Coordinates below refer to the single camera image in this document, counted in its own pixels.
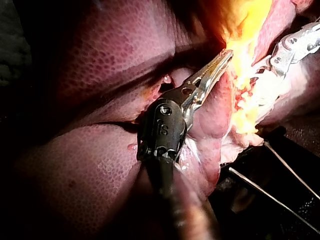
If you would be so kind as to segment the right arm instrument jaw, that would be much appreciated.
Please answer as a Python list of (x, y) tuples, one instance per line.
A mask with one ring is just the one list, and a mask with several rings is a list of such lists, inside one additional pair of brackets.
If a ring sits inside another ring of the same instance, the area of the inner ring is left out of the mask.
[(271, 55), (266, 55), (264, 58), (260, 59), (252, 65), (253, 68), (270, 68)]
[(275, 77), (275, 74), (268, 66), (254, 66), (248, 71), (248, 78), (250, 85), (255, 85), (257, 81), (271, 80)]

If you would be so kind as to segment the left arm instrument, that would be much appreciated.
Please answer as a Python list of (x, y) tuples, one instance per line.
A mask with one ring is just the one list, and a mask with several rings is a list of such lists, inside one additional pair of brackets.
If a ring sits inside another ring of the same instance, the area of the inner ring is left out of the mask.
[(164, 157), (179, 161), (187, 131), (196, 86), (184, 83), (163, 92), (144, 112), (137, 134), (137, 160)]

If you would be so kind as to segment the right arm instrument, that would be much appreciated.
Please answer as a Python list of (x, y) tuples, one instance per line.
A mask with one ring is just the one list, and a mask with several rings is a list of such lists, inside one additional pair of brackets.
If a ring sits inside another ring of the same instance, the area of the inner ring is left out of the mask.
[(291, 64), (296, 64), (320, 49), (320, 22), (304, 25), (299, 31), (284, 36), (274, 47), (270, 58), (270, 70), (284, 77)]

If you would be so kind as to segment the left arm instrument jaw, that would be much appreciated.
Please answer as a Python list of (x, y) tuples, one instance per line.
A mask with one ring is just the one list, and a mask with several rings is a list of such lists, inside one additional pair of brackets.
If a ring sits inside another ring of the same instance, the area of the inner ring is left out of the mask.
[(184, 97), (181, 111), (188, 131), (193, 126), (195, 112), (204, 104), (215, 84), (225, 73), (230, 61), (230, 57), (212, 60), (184, 81), (181, 89)]
[(234, 53), (230, 49), (223, 49), (209, 63), (188, 77), (185, 81), (188, 85), (210, 86), (217, 75), (223, 73), (233, 58)]

